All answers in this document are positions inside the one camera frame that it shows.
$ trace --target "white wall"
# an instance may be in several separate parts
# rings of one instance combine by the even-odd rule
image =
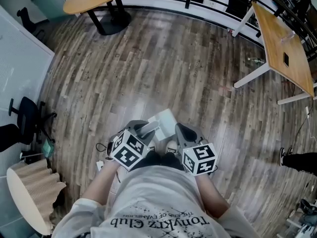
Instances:
[[[26,7],[29,12],[30,20],[38,23],[47,19],[40,9],[30,0],[0,0],[0,5],[20,24],[21,18],[16,15],[17,11]]]
[[[0,126],[16,124],[17,115],[8,115],[10,98],[15,108],[23,96],[37,102],[53,56],[0,6]],[[28,238],[35,232],[16,208],[5,177],[6,170],[19,161],[21,150],[29,148],[17,143],[0,153],[0,233],[4,238]]]

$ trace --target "wooden floor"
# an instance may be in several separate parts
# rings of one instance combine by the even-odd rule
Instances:
[[[212,179],[221,194],[263,237],[275,236],[299,199],[316,195],[316,189],[310,193],[313,175],[278,164],[280,147],[294,143],[311,100],[278,106],[293,85],[274,72],[232,89],[233,81],[259,66],[247,58],[265,55],[226,29],[172,13],[130,13],[132,23],[116,35],[99,35],[84,14],[60,24],[47,43],[55,59],[41,100],[47,112],[58,113],[53,167],[67,182],[65,212],[104,156],[96,143],[107,144],[132,119],[170,108],[179,122],[200,127],[214,143],[220,158]],[[313,150],[305,123],[295,152]]]

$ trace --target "table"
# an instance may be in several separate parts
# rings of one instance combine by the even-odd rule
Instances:
[[[301,88],[306,96],[313,97],[313,80],[301,40],[295,35],[292,39],[284,43],[281,42],[281,39],[292,31],[282,20],[253,2],[252,7],[244,16],[238,28],[232,32],[232,36],[237,36],[253,13],[258,20],[263,37],[266,63],[234,83],[234,87],[239,88],[271,69]],[[283,61],[284,52],[289,56],[288,67]],[[277,103],[284,104],[295,100],[297,99],[293,98],[286,102],[281,100]]]
[[[59,174],[52,174],[46,159],[30,165],[19,162],[6,171],[6,180],[13,201],[24,219],[37,232],[50,235],[53,225],[50,214],[53,203],[66,184]]]
[[[131,15],[123,8],[121,0],[115,0],[118,11],[114,10],[112,0],[67,0],[63,6],[67,14],[87,12],[101,35],[111,35],[122,31],[131,22]],[[99,21],[92,9],[107,3],[110,15],[105,15]]]

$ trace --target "chair armrest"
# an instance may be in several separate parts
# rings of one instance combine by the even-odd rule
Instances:
[[[11,112],[14,112],[14,113],[16,113],[16,114],[19,113],[19,110],[15,109],[15,108],[13,107],[13,99],[11,99],[11,101],[10,101],[9,116],[11,116]]]

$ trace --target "black pants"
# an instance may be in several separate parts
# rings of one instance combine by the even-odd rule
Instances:
[[[146,157],[142,159],[138,164],[136,164],[130,171],[148,166],[166,166],[184,171],[183,165],[173,153],[166,153],[164,156],[161,157],[155,151],[149,152]]]
[[[286,155],[283,158],[283,165],[317,176],[317,153]]]

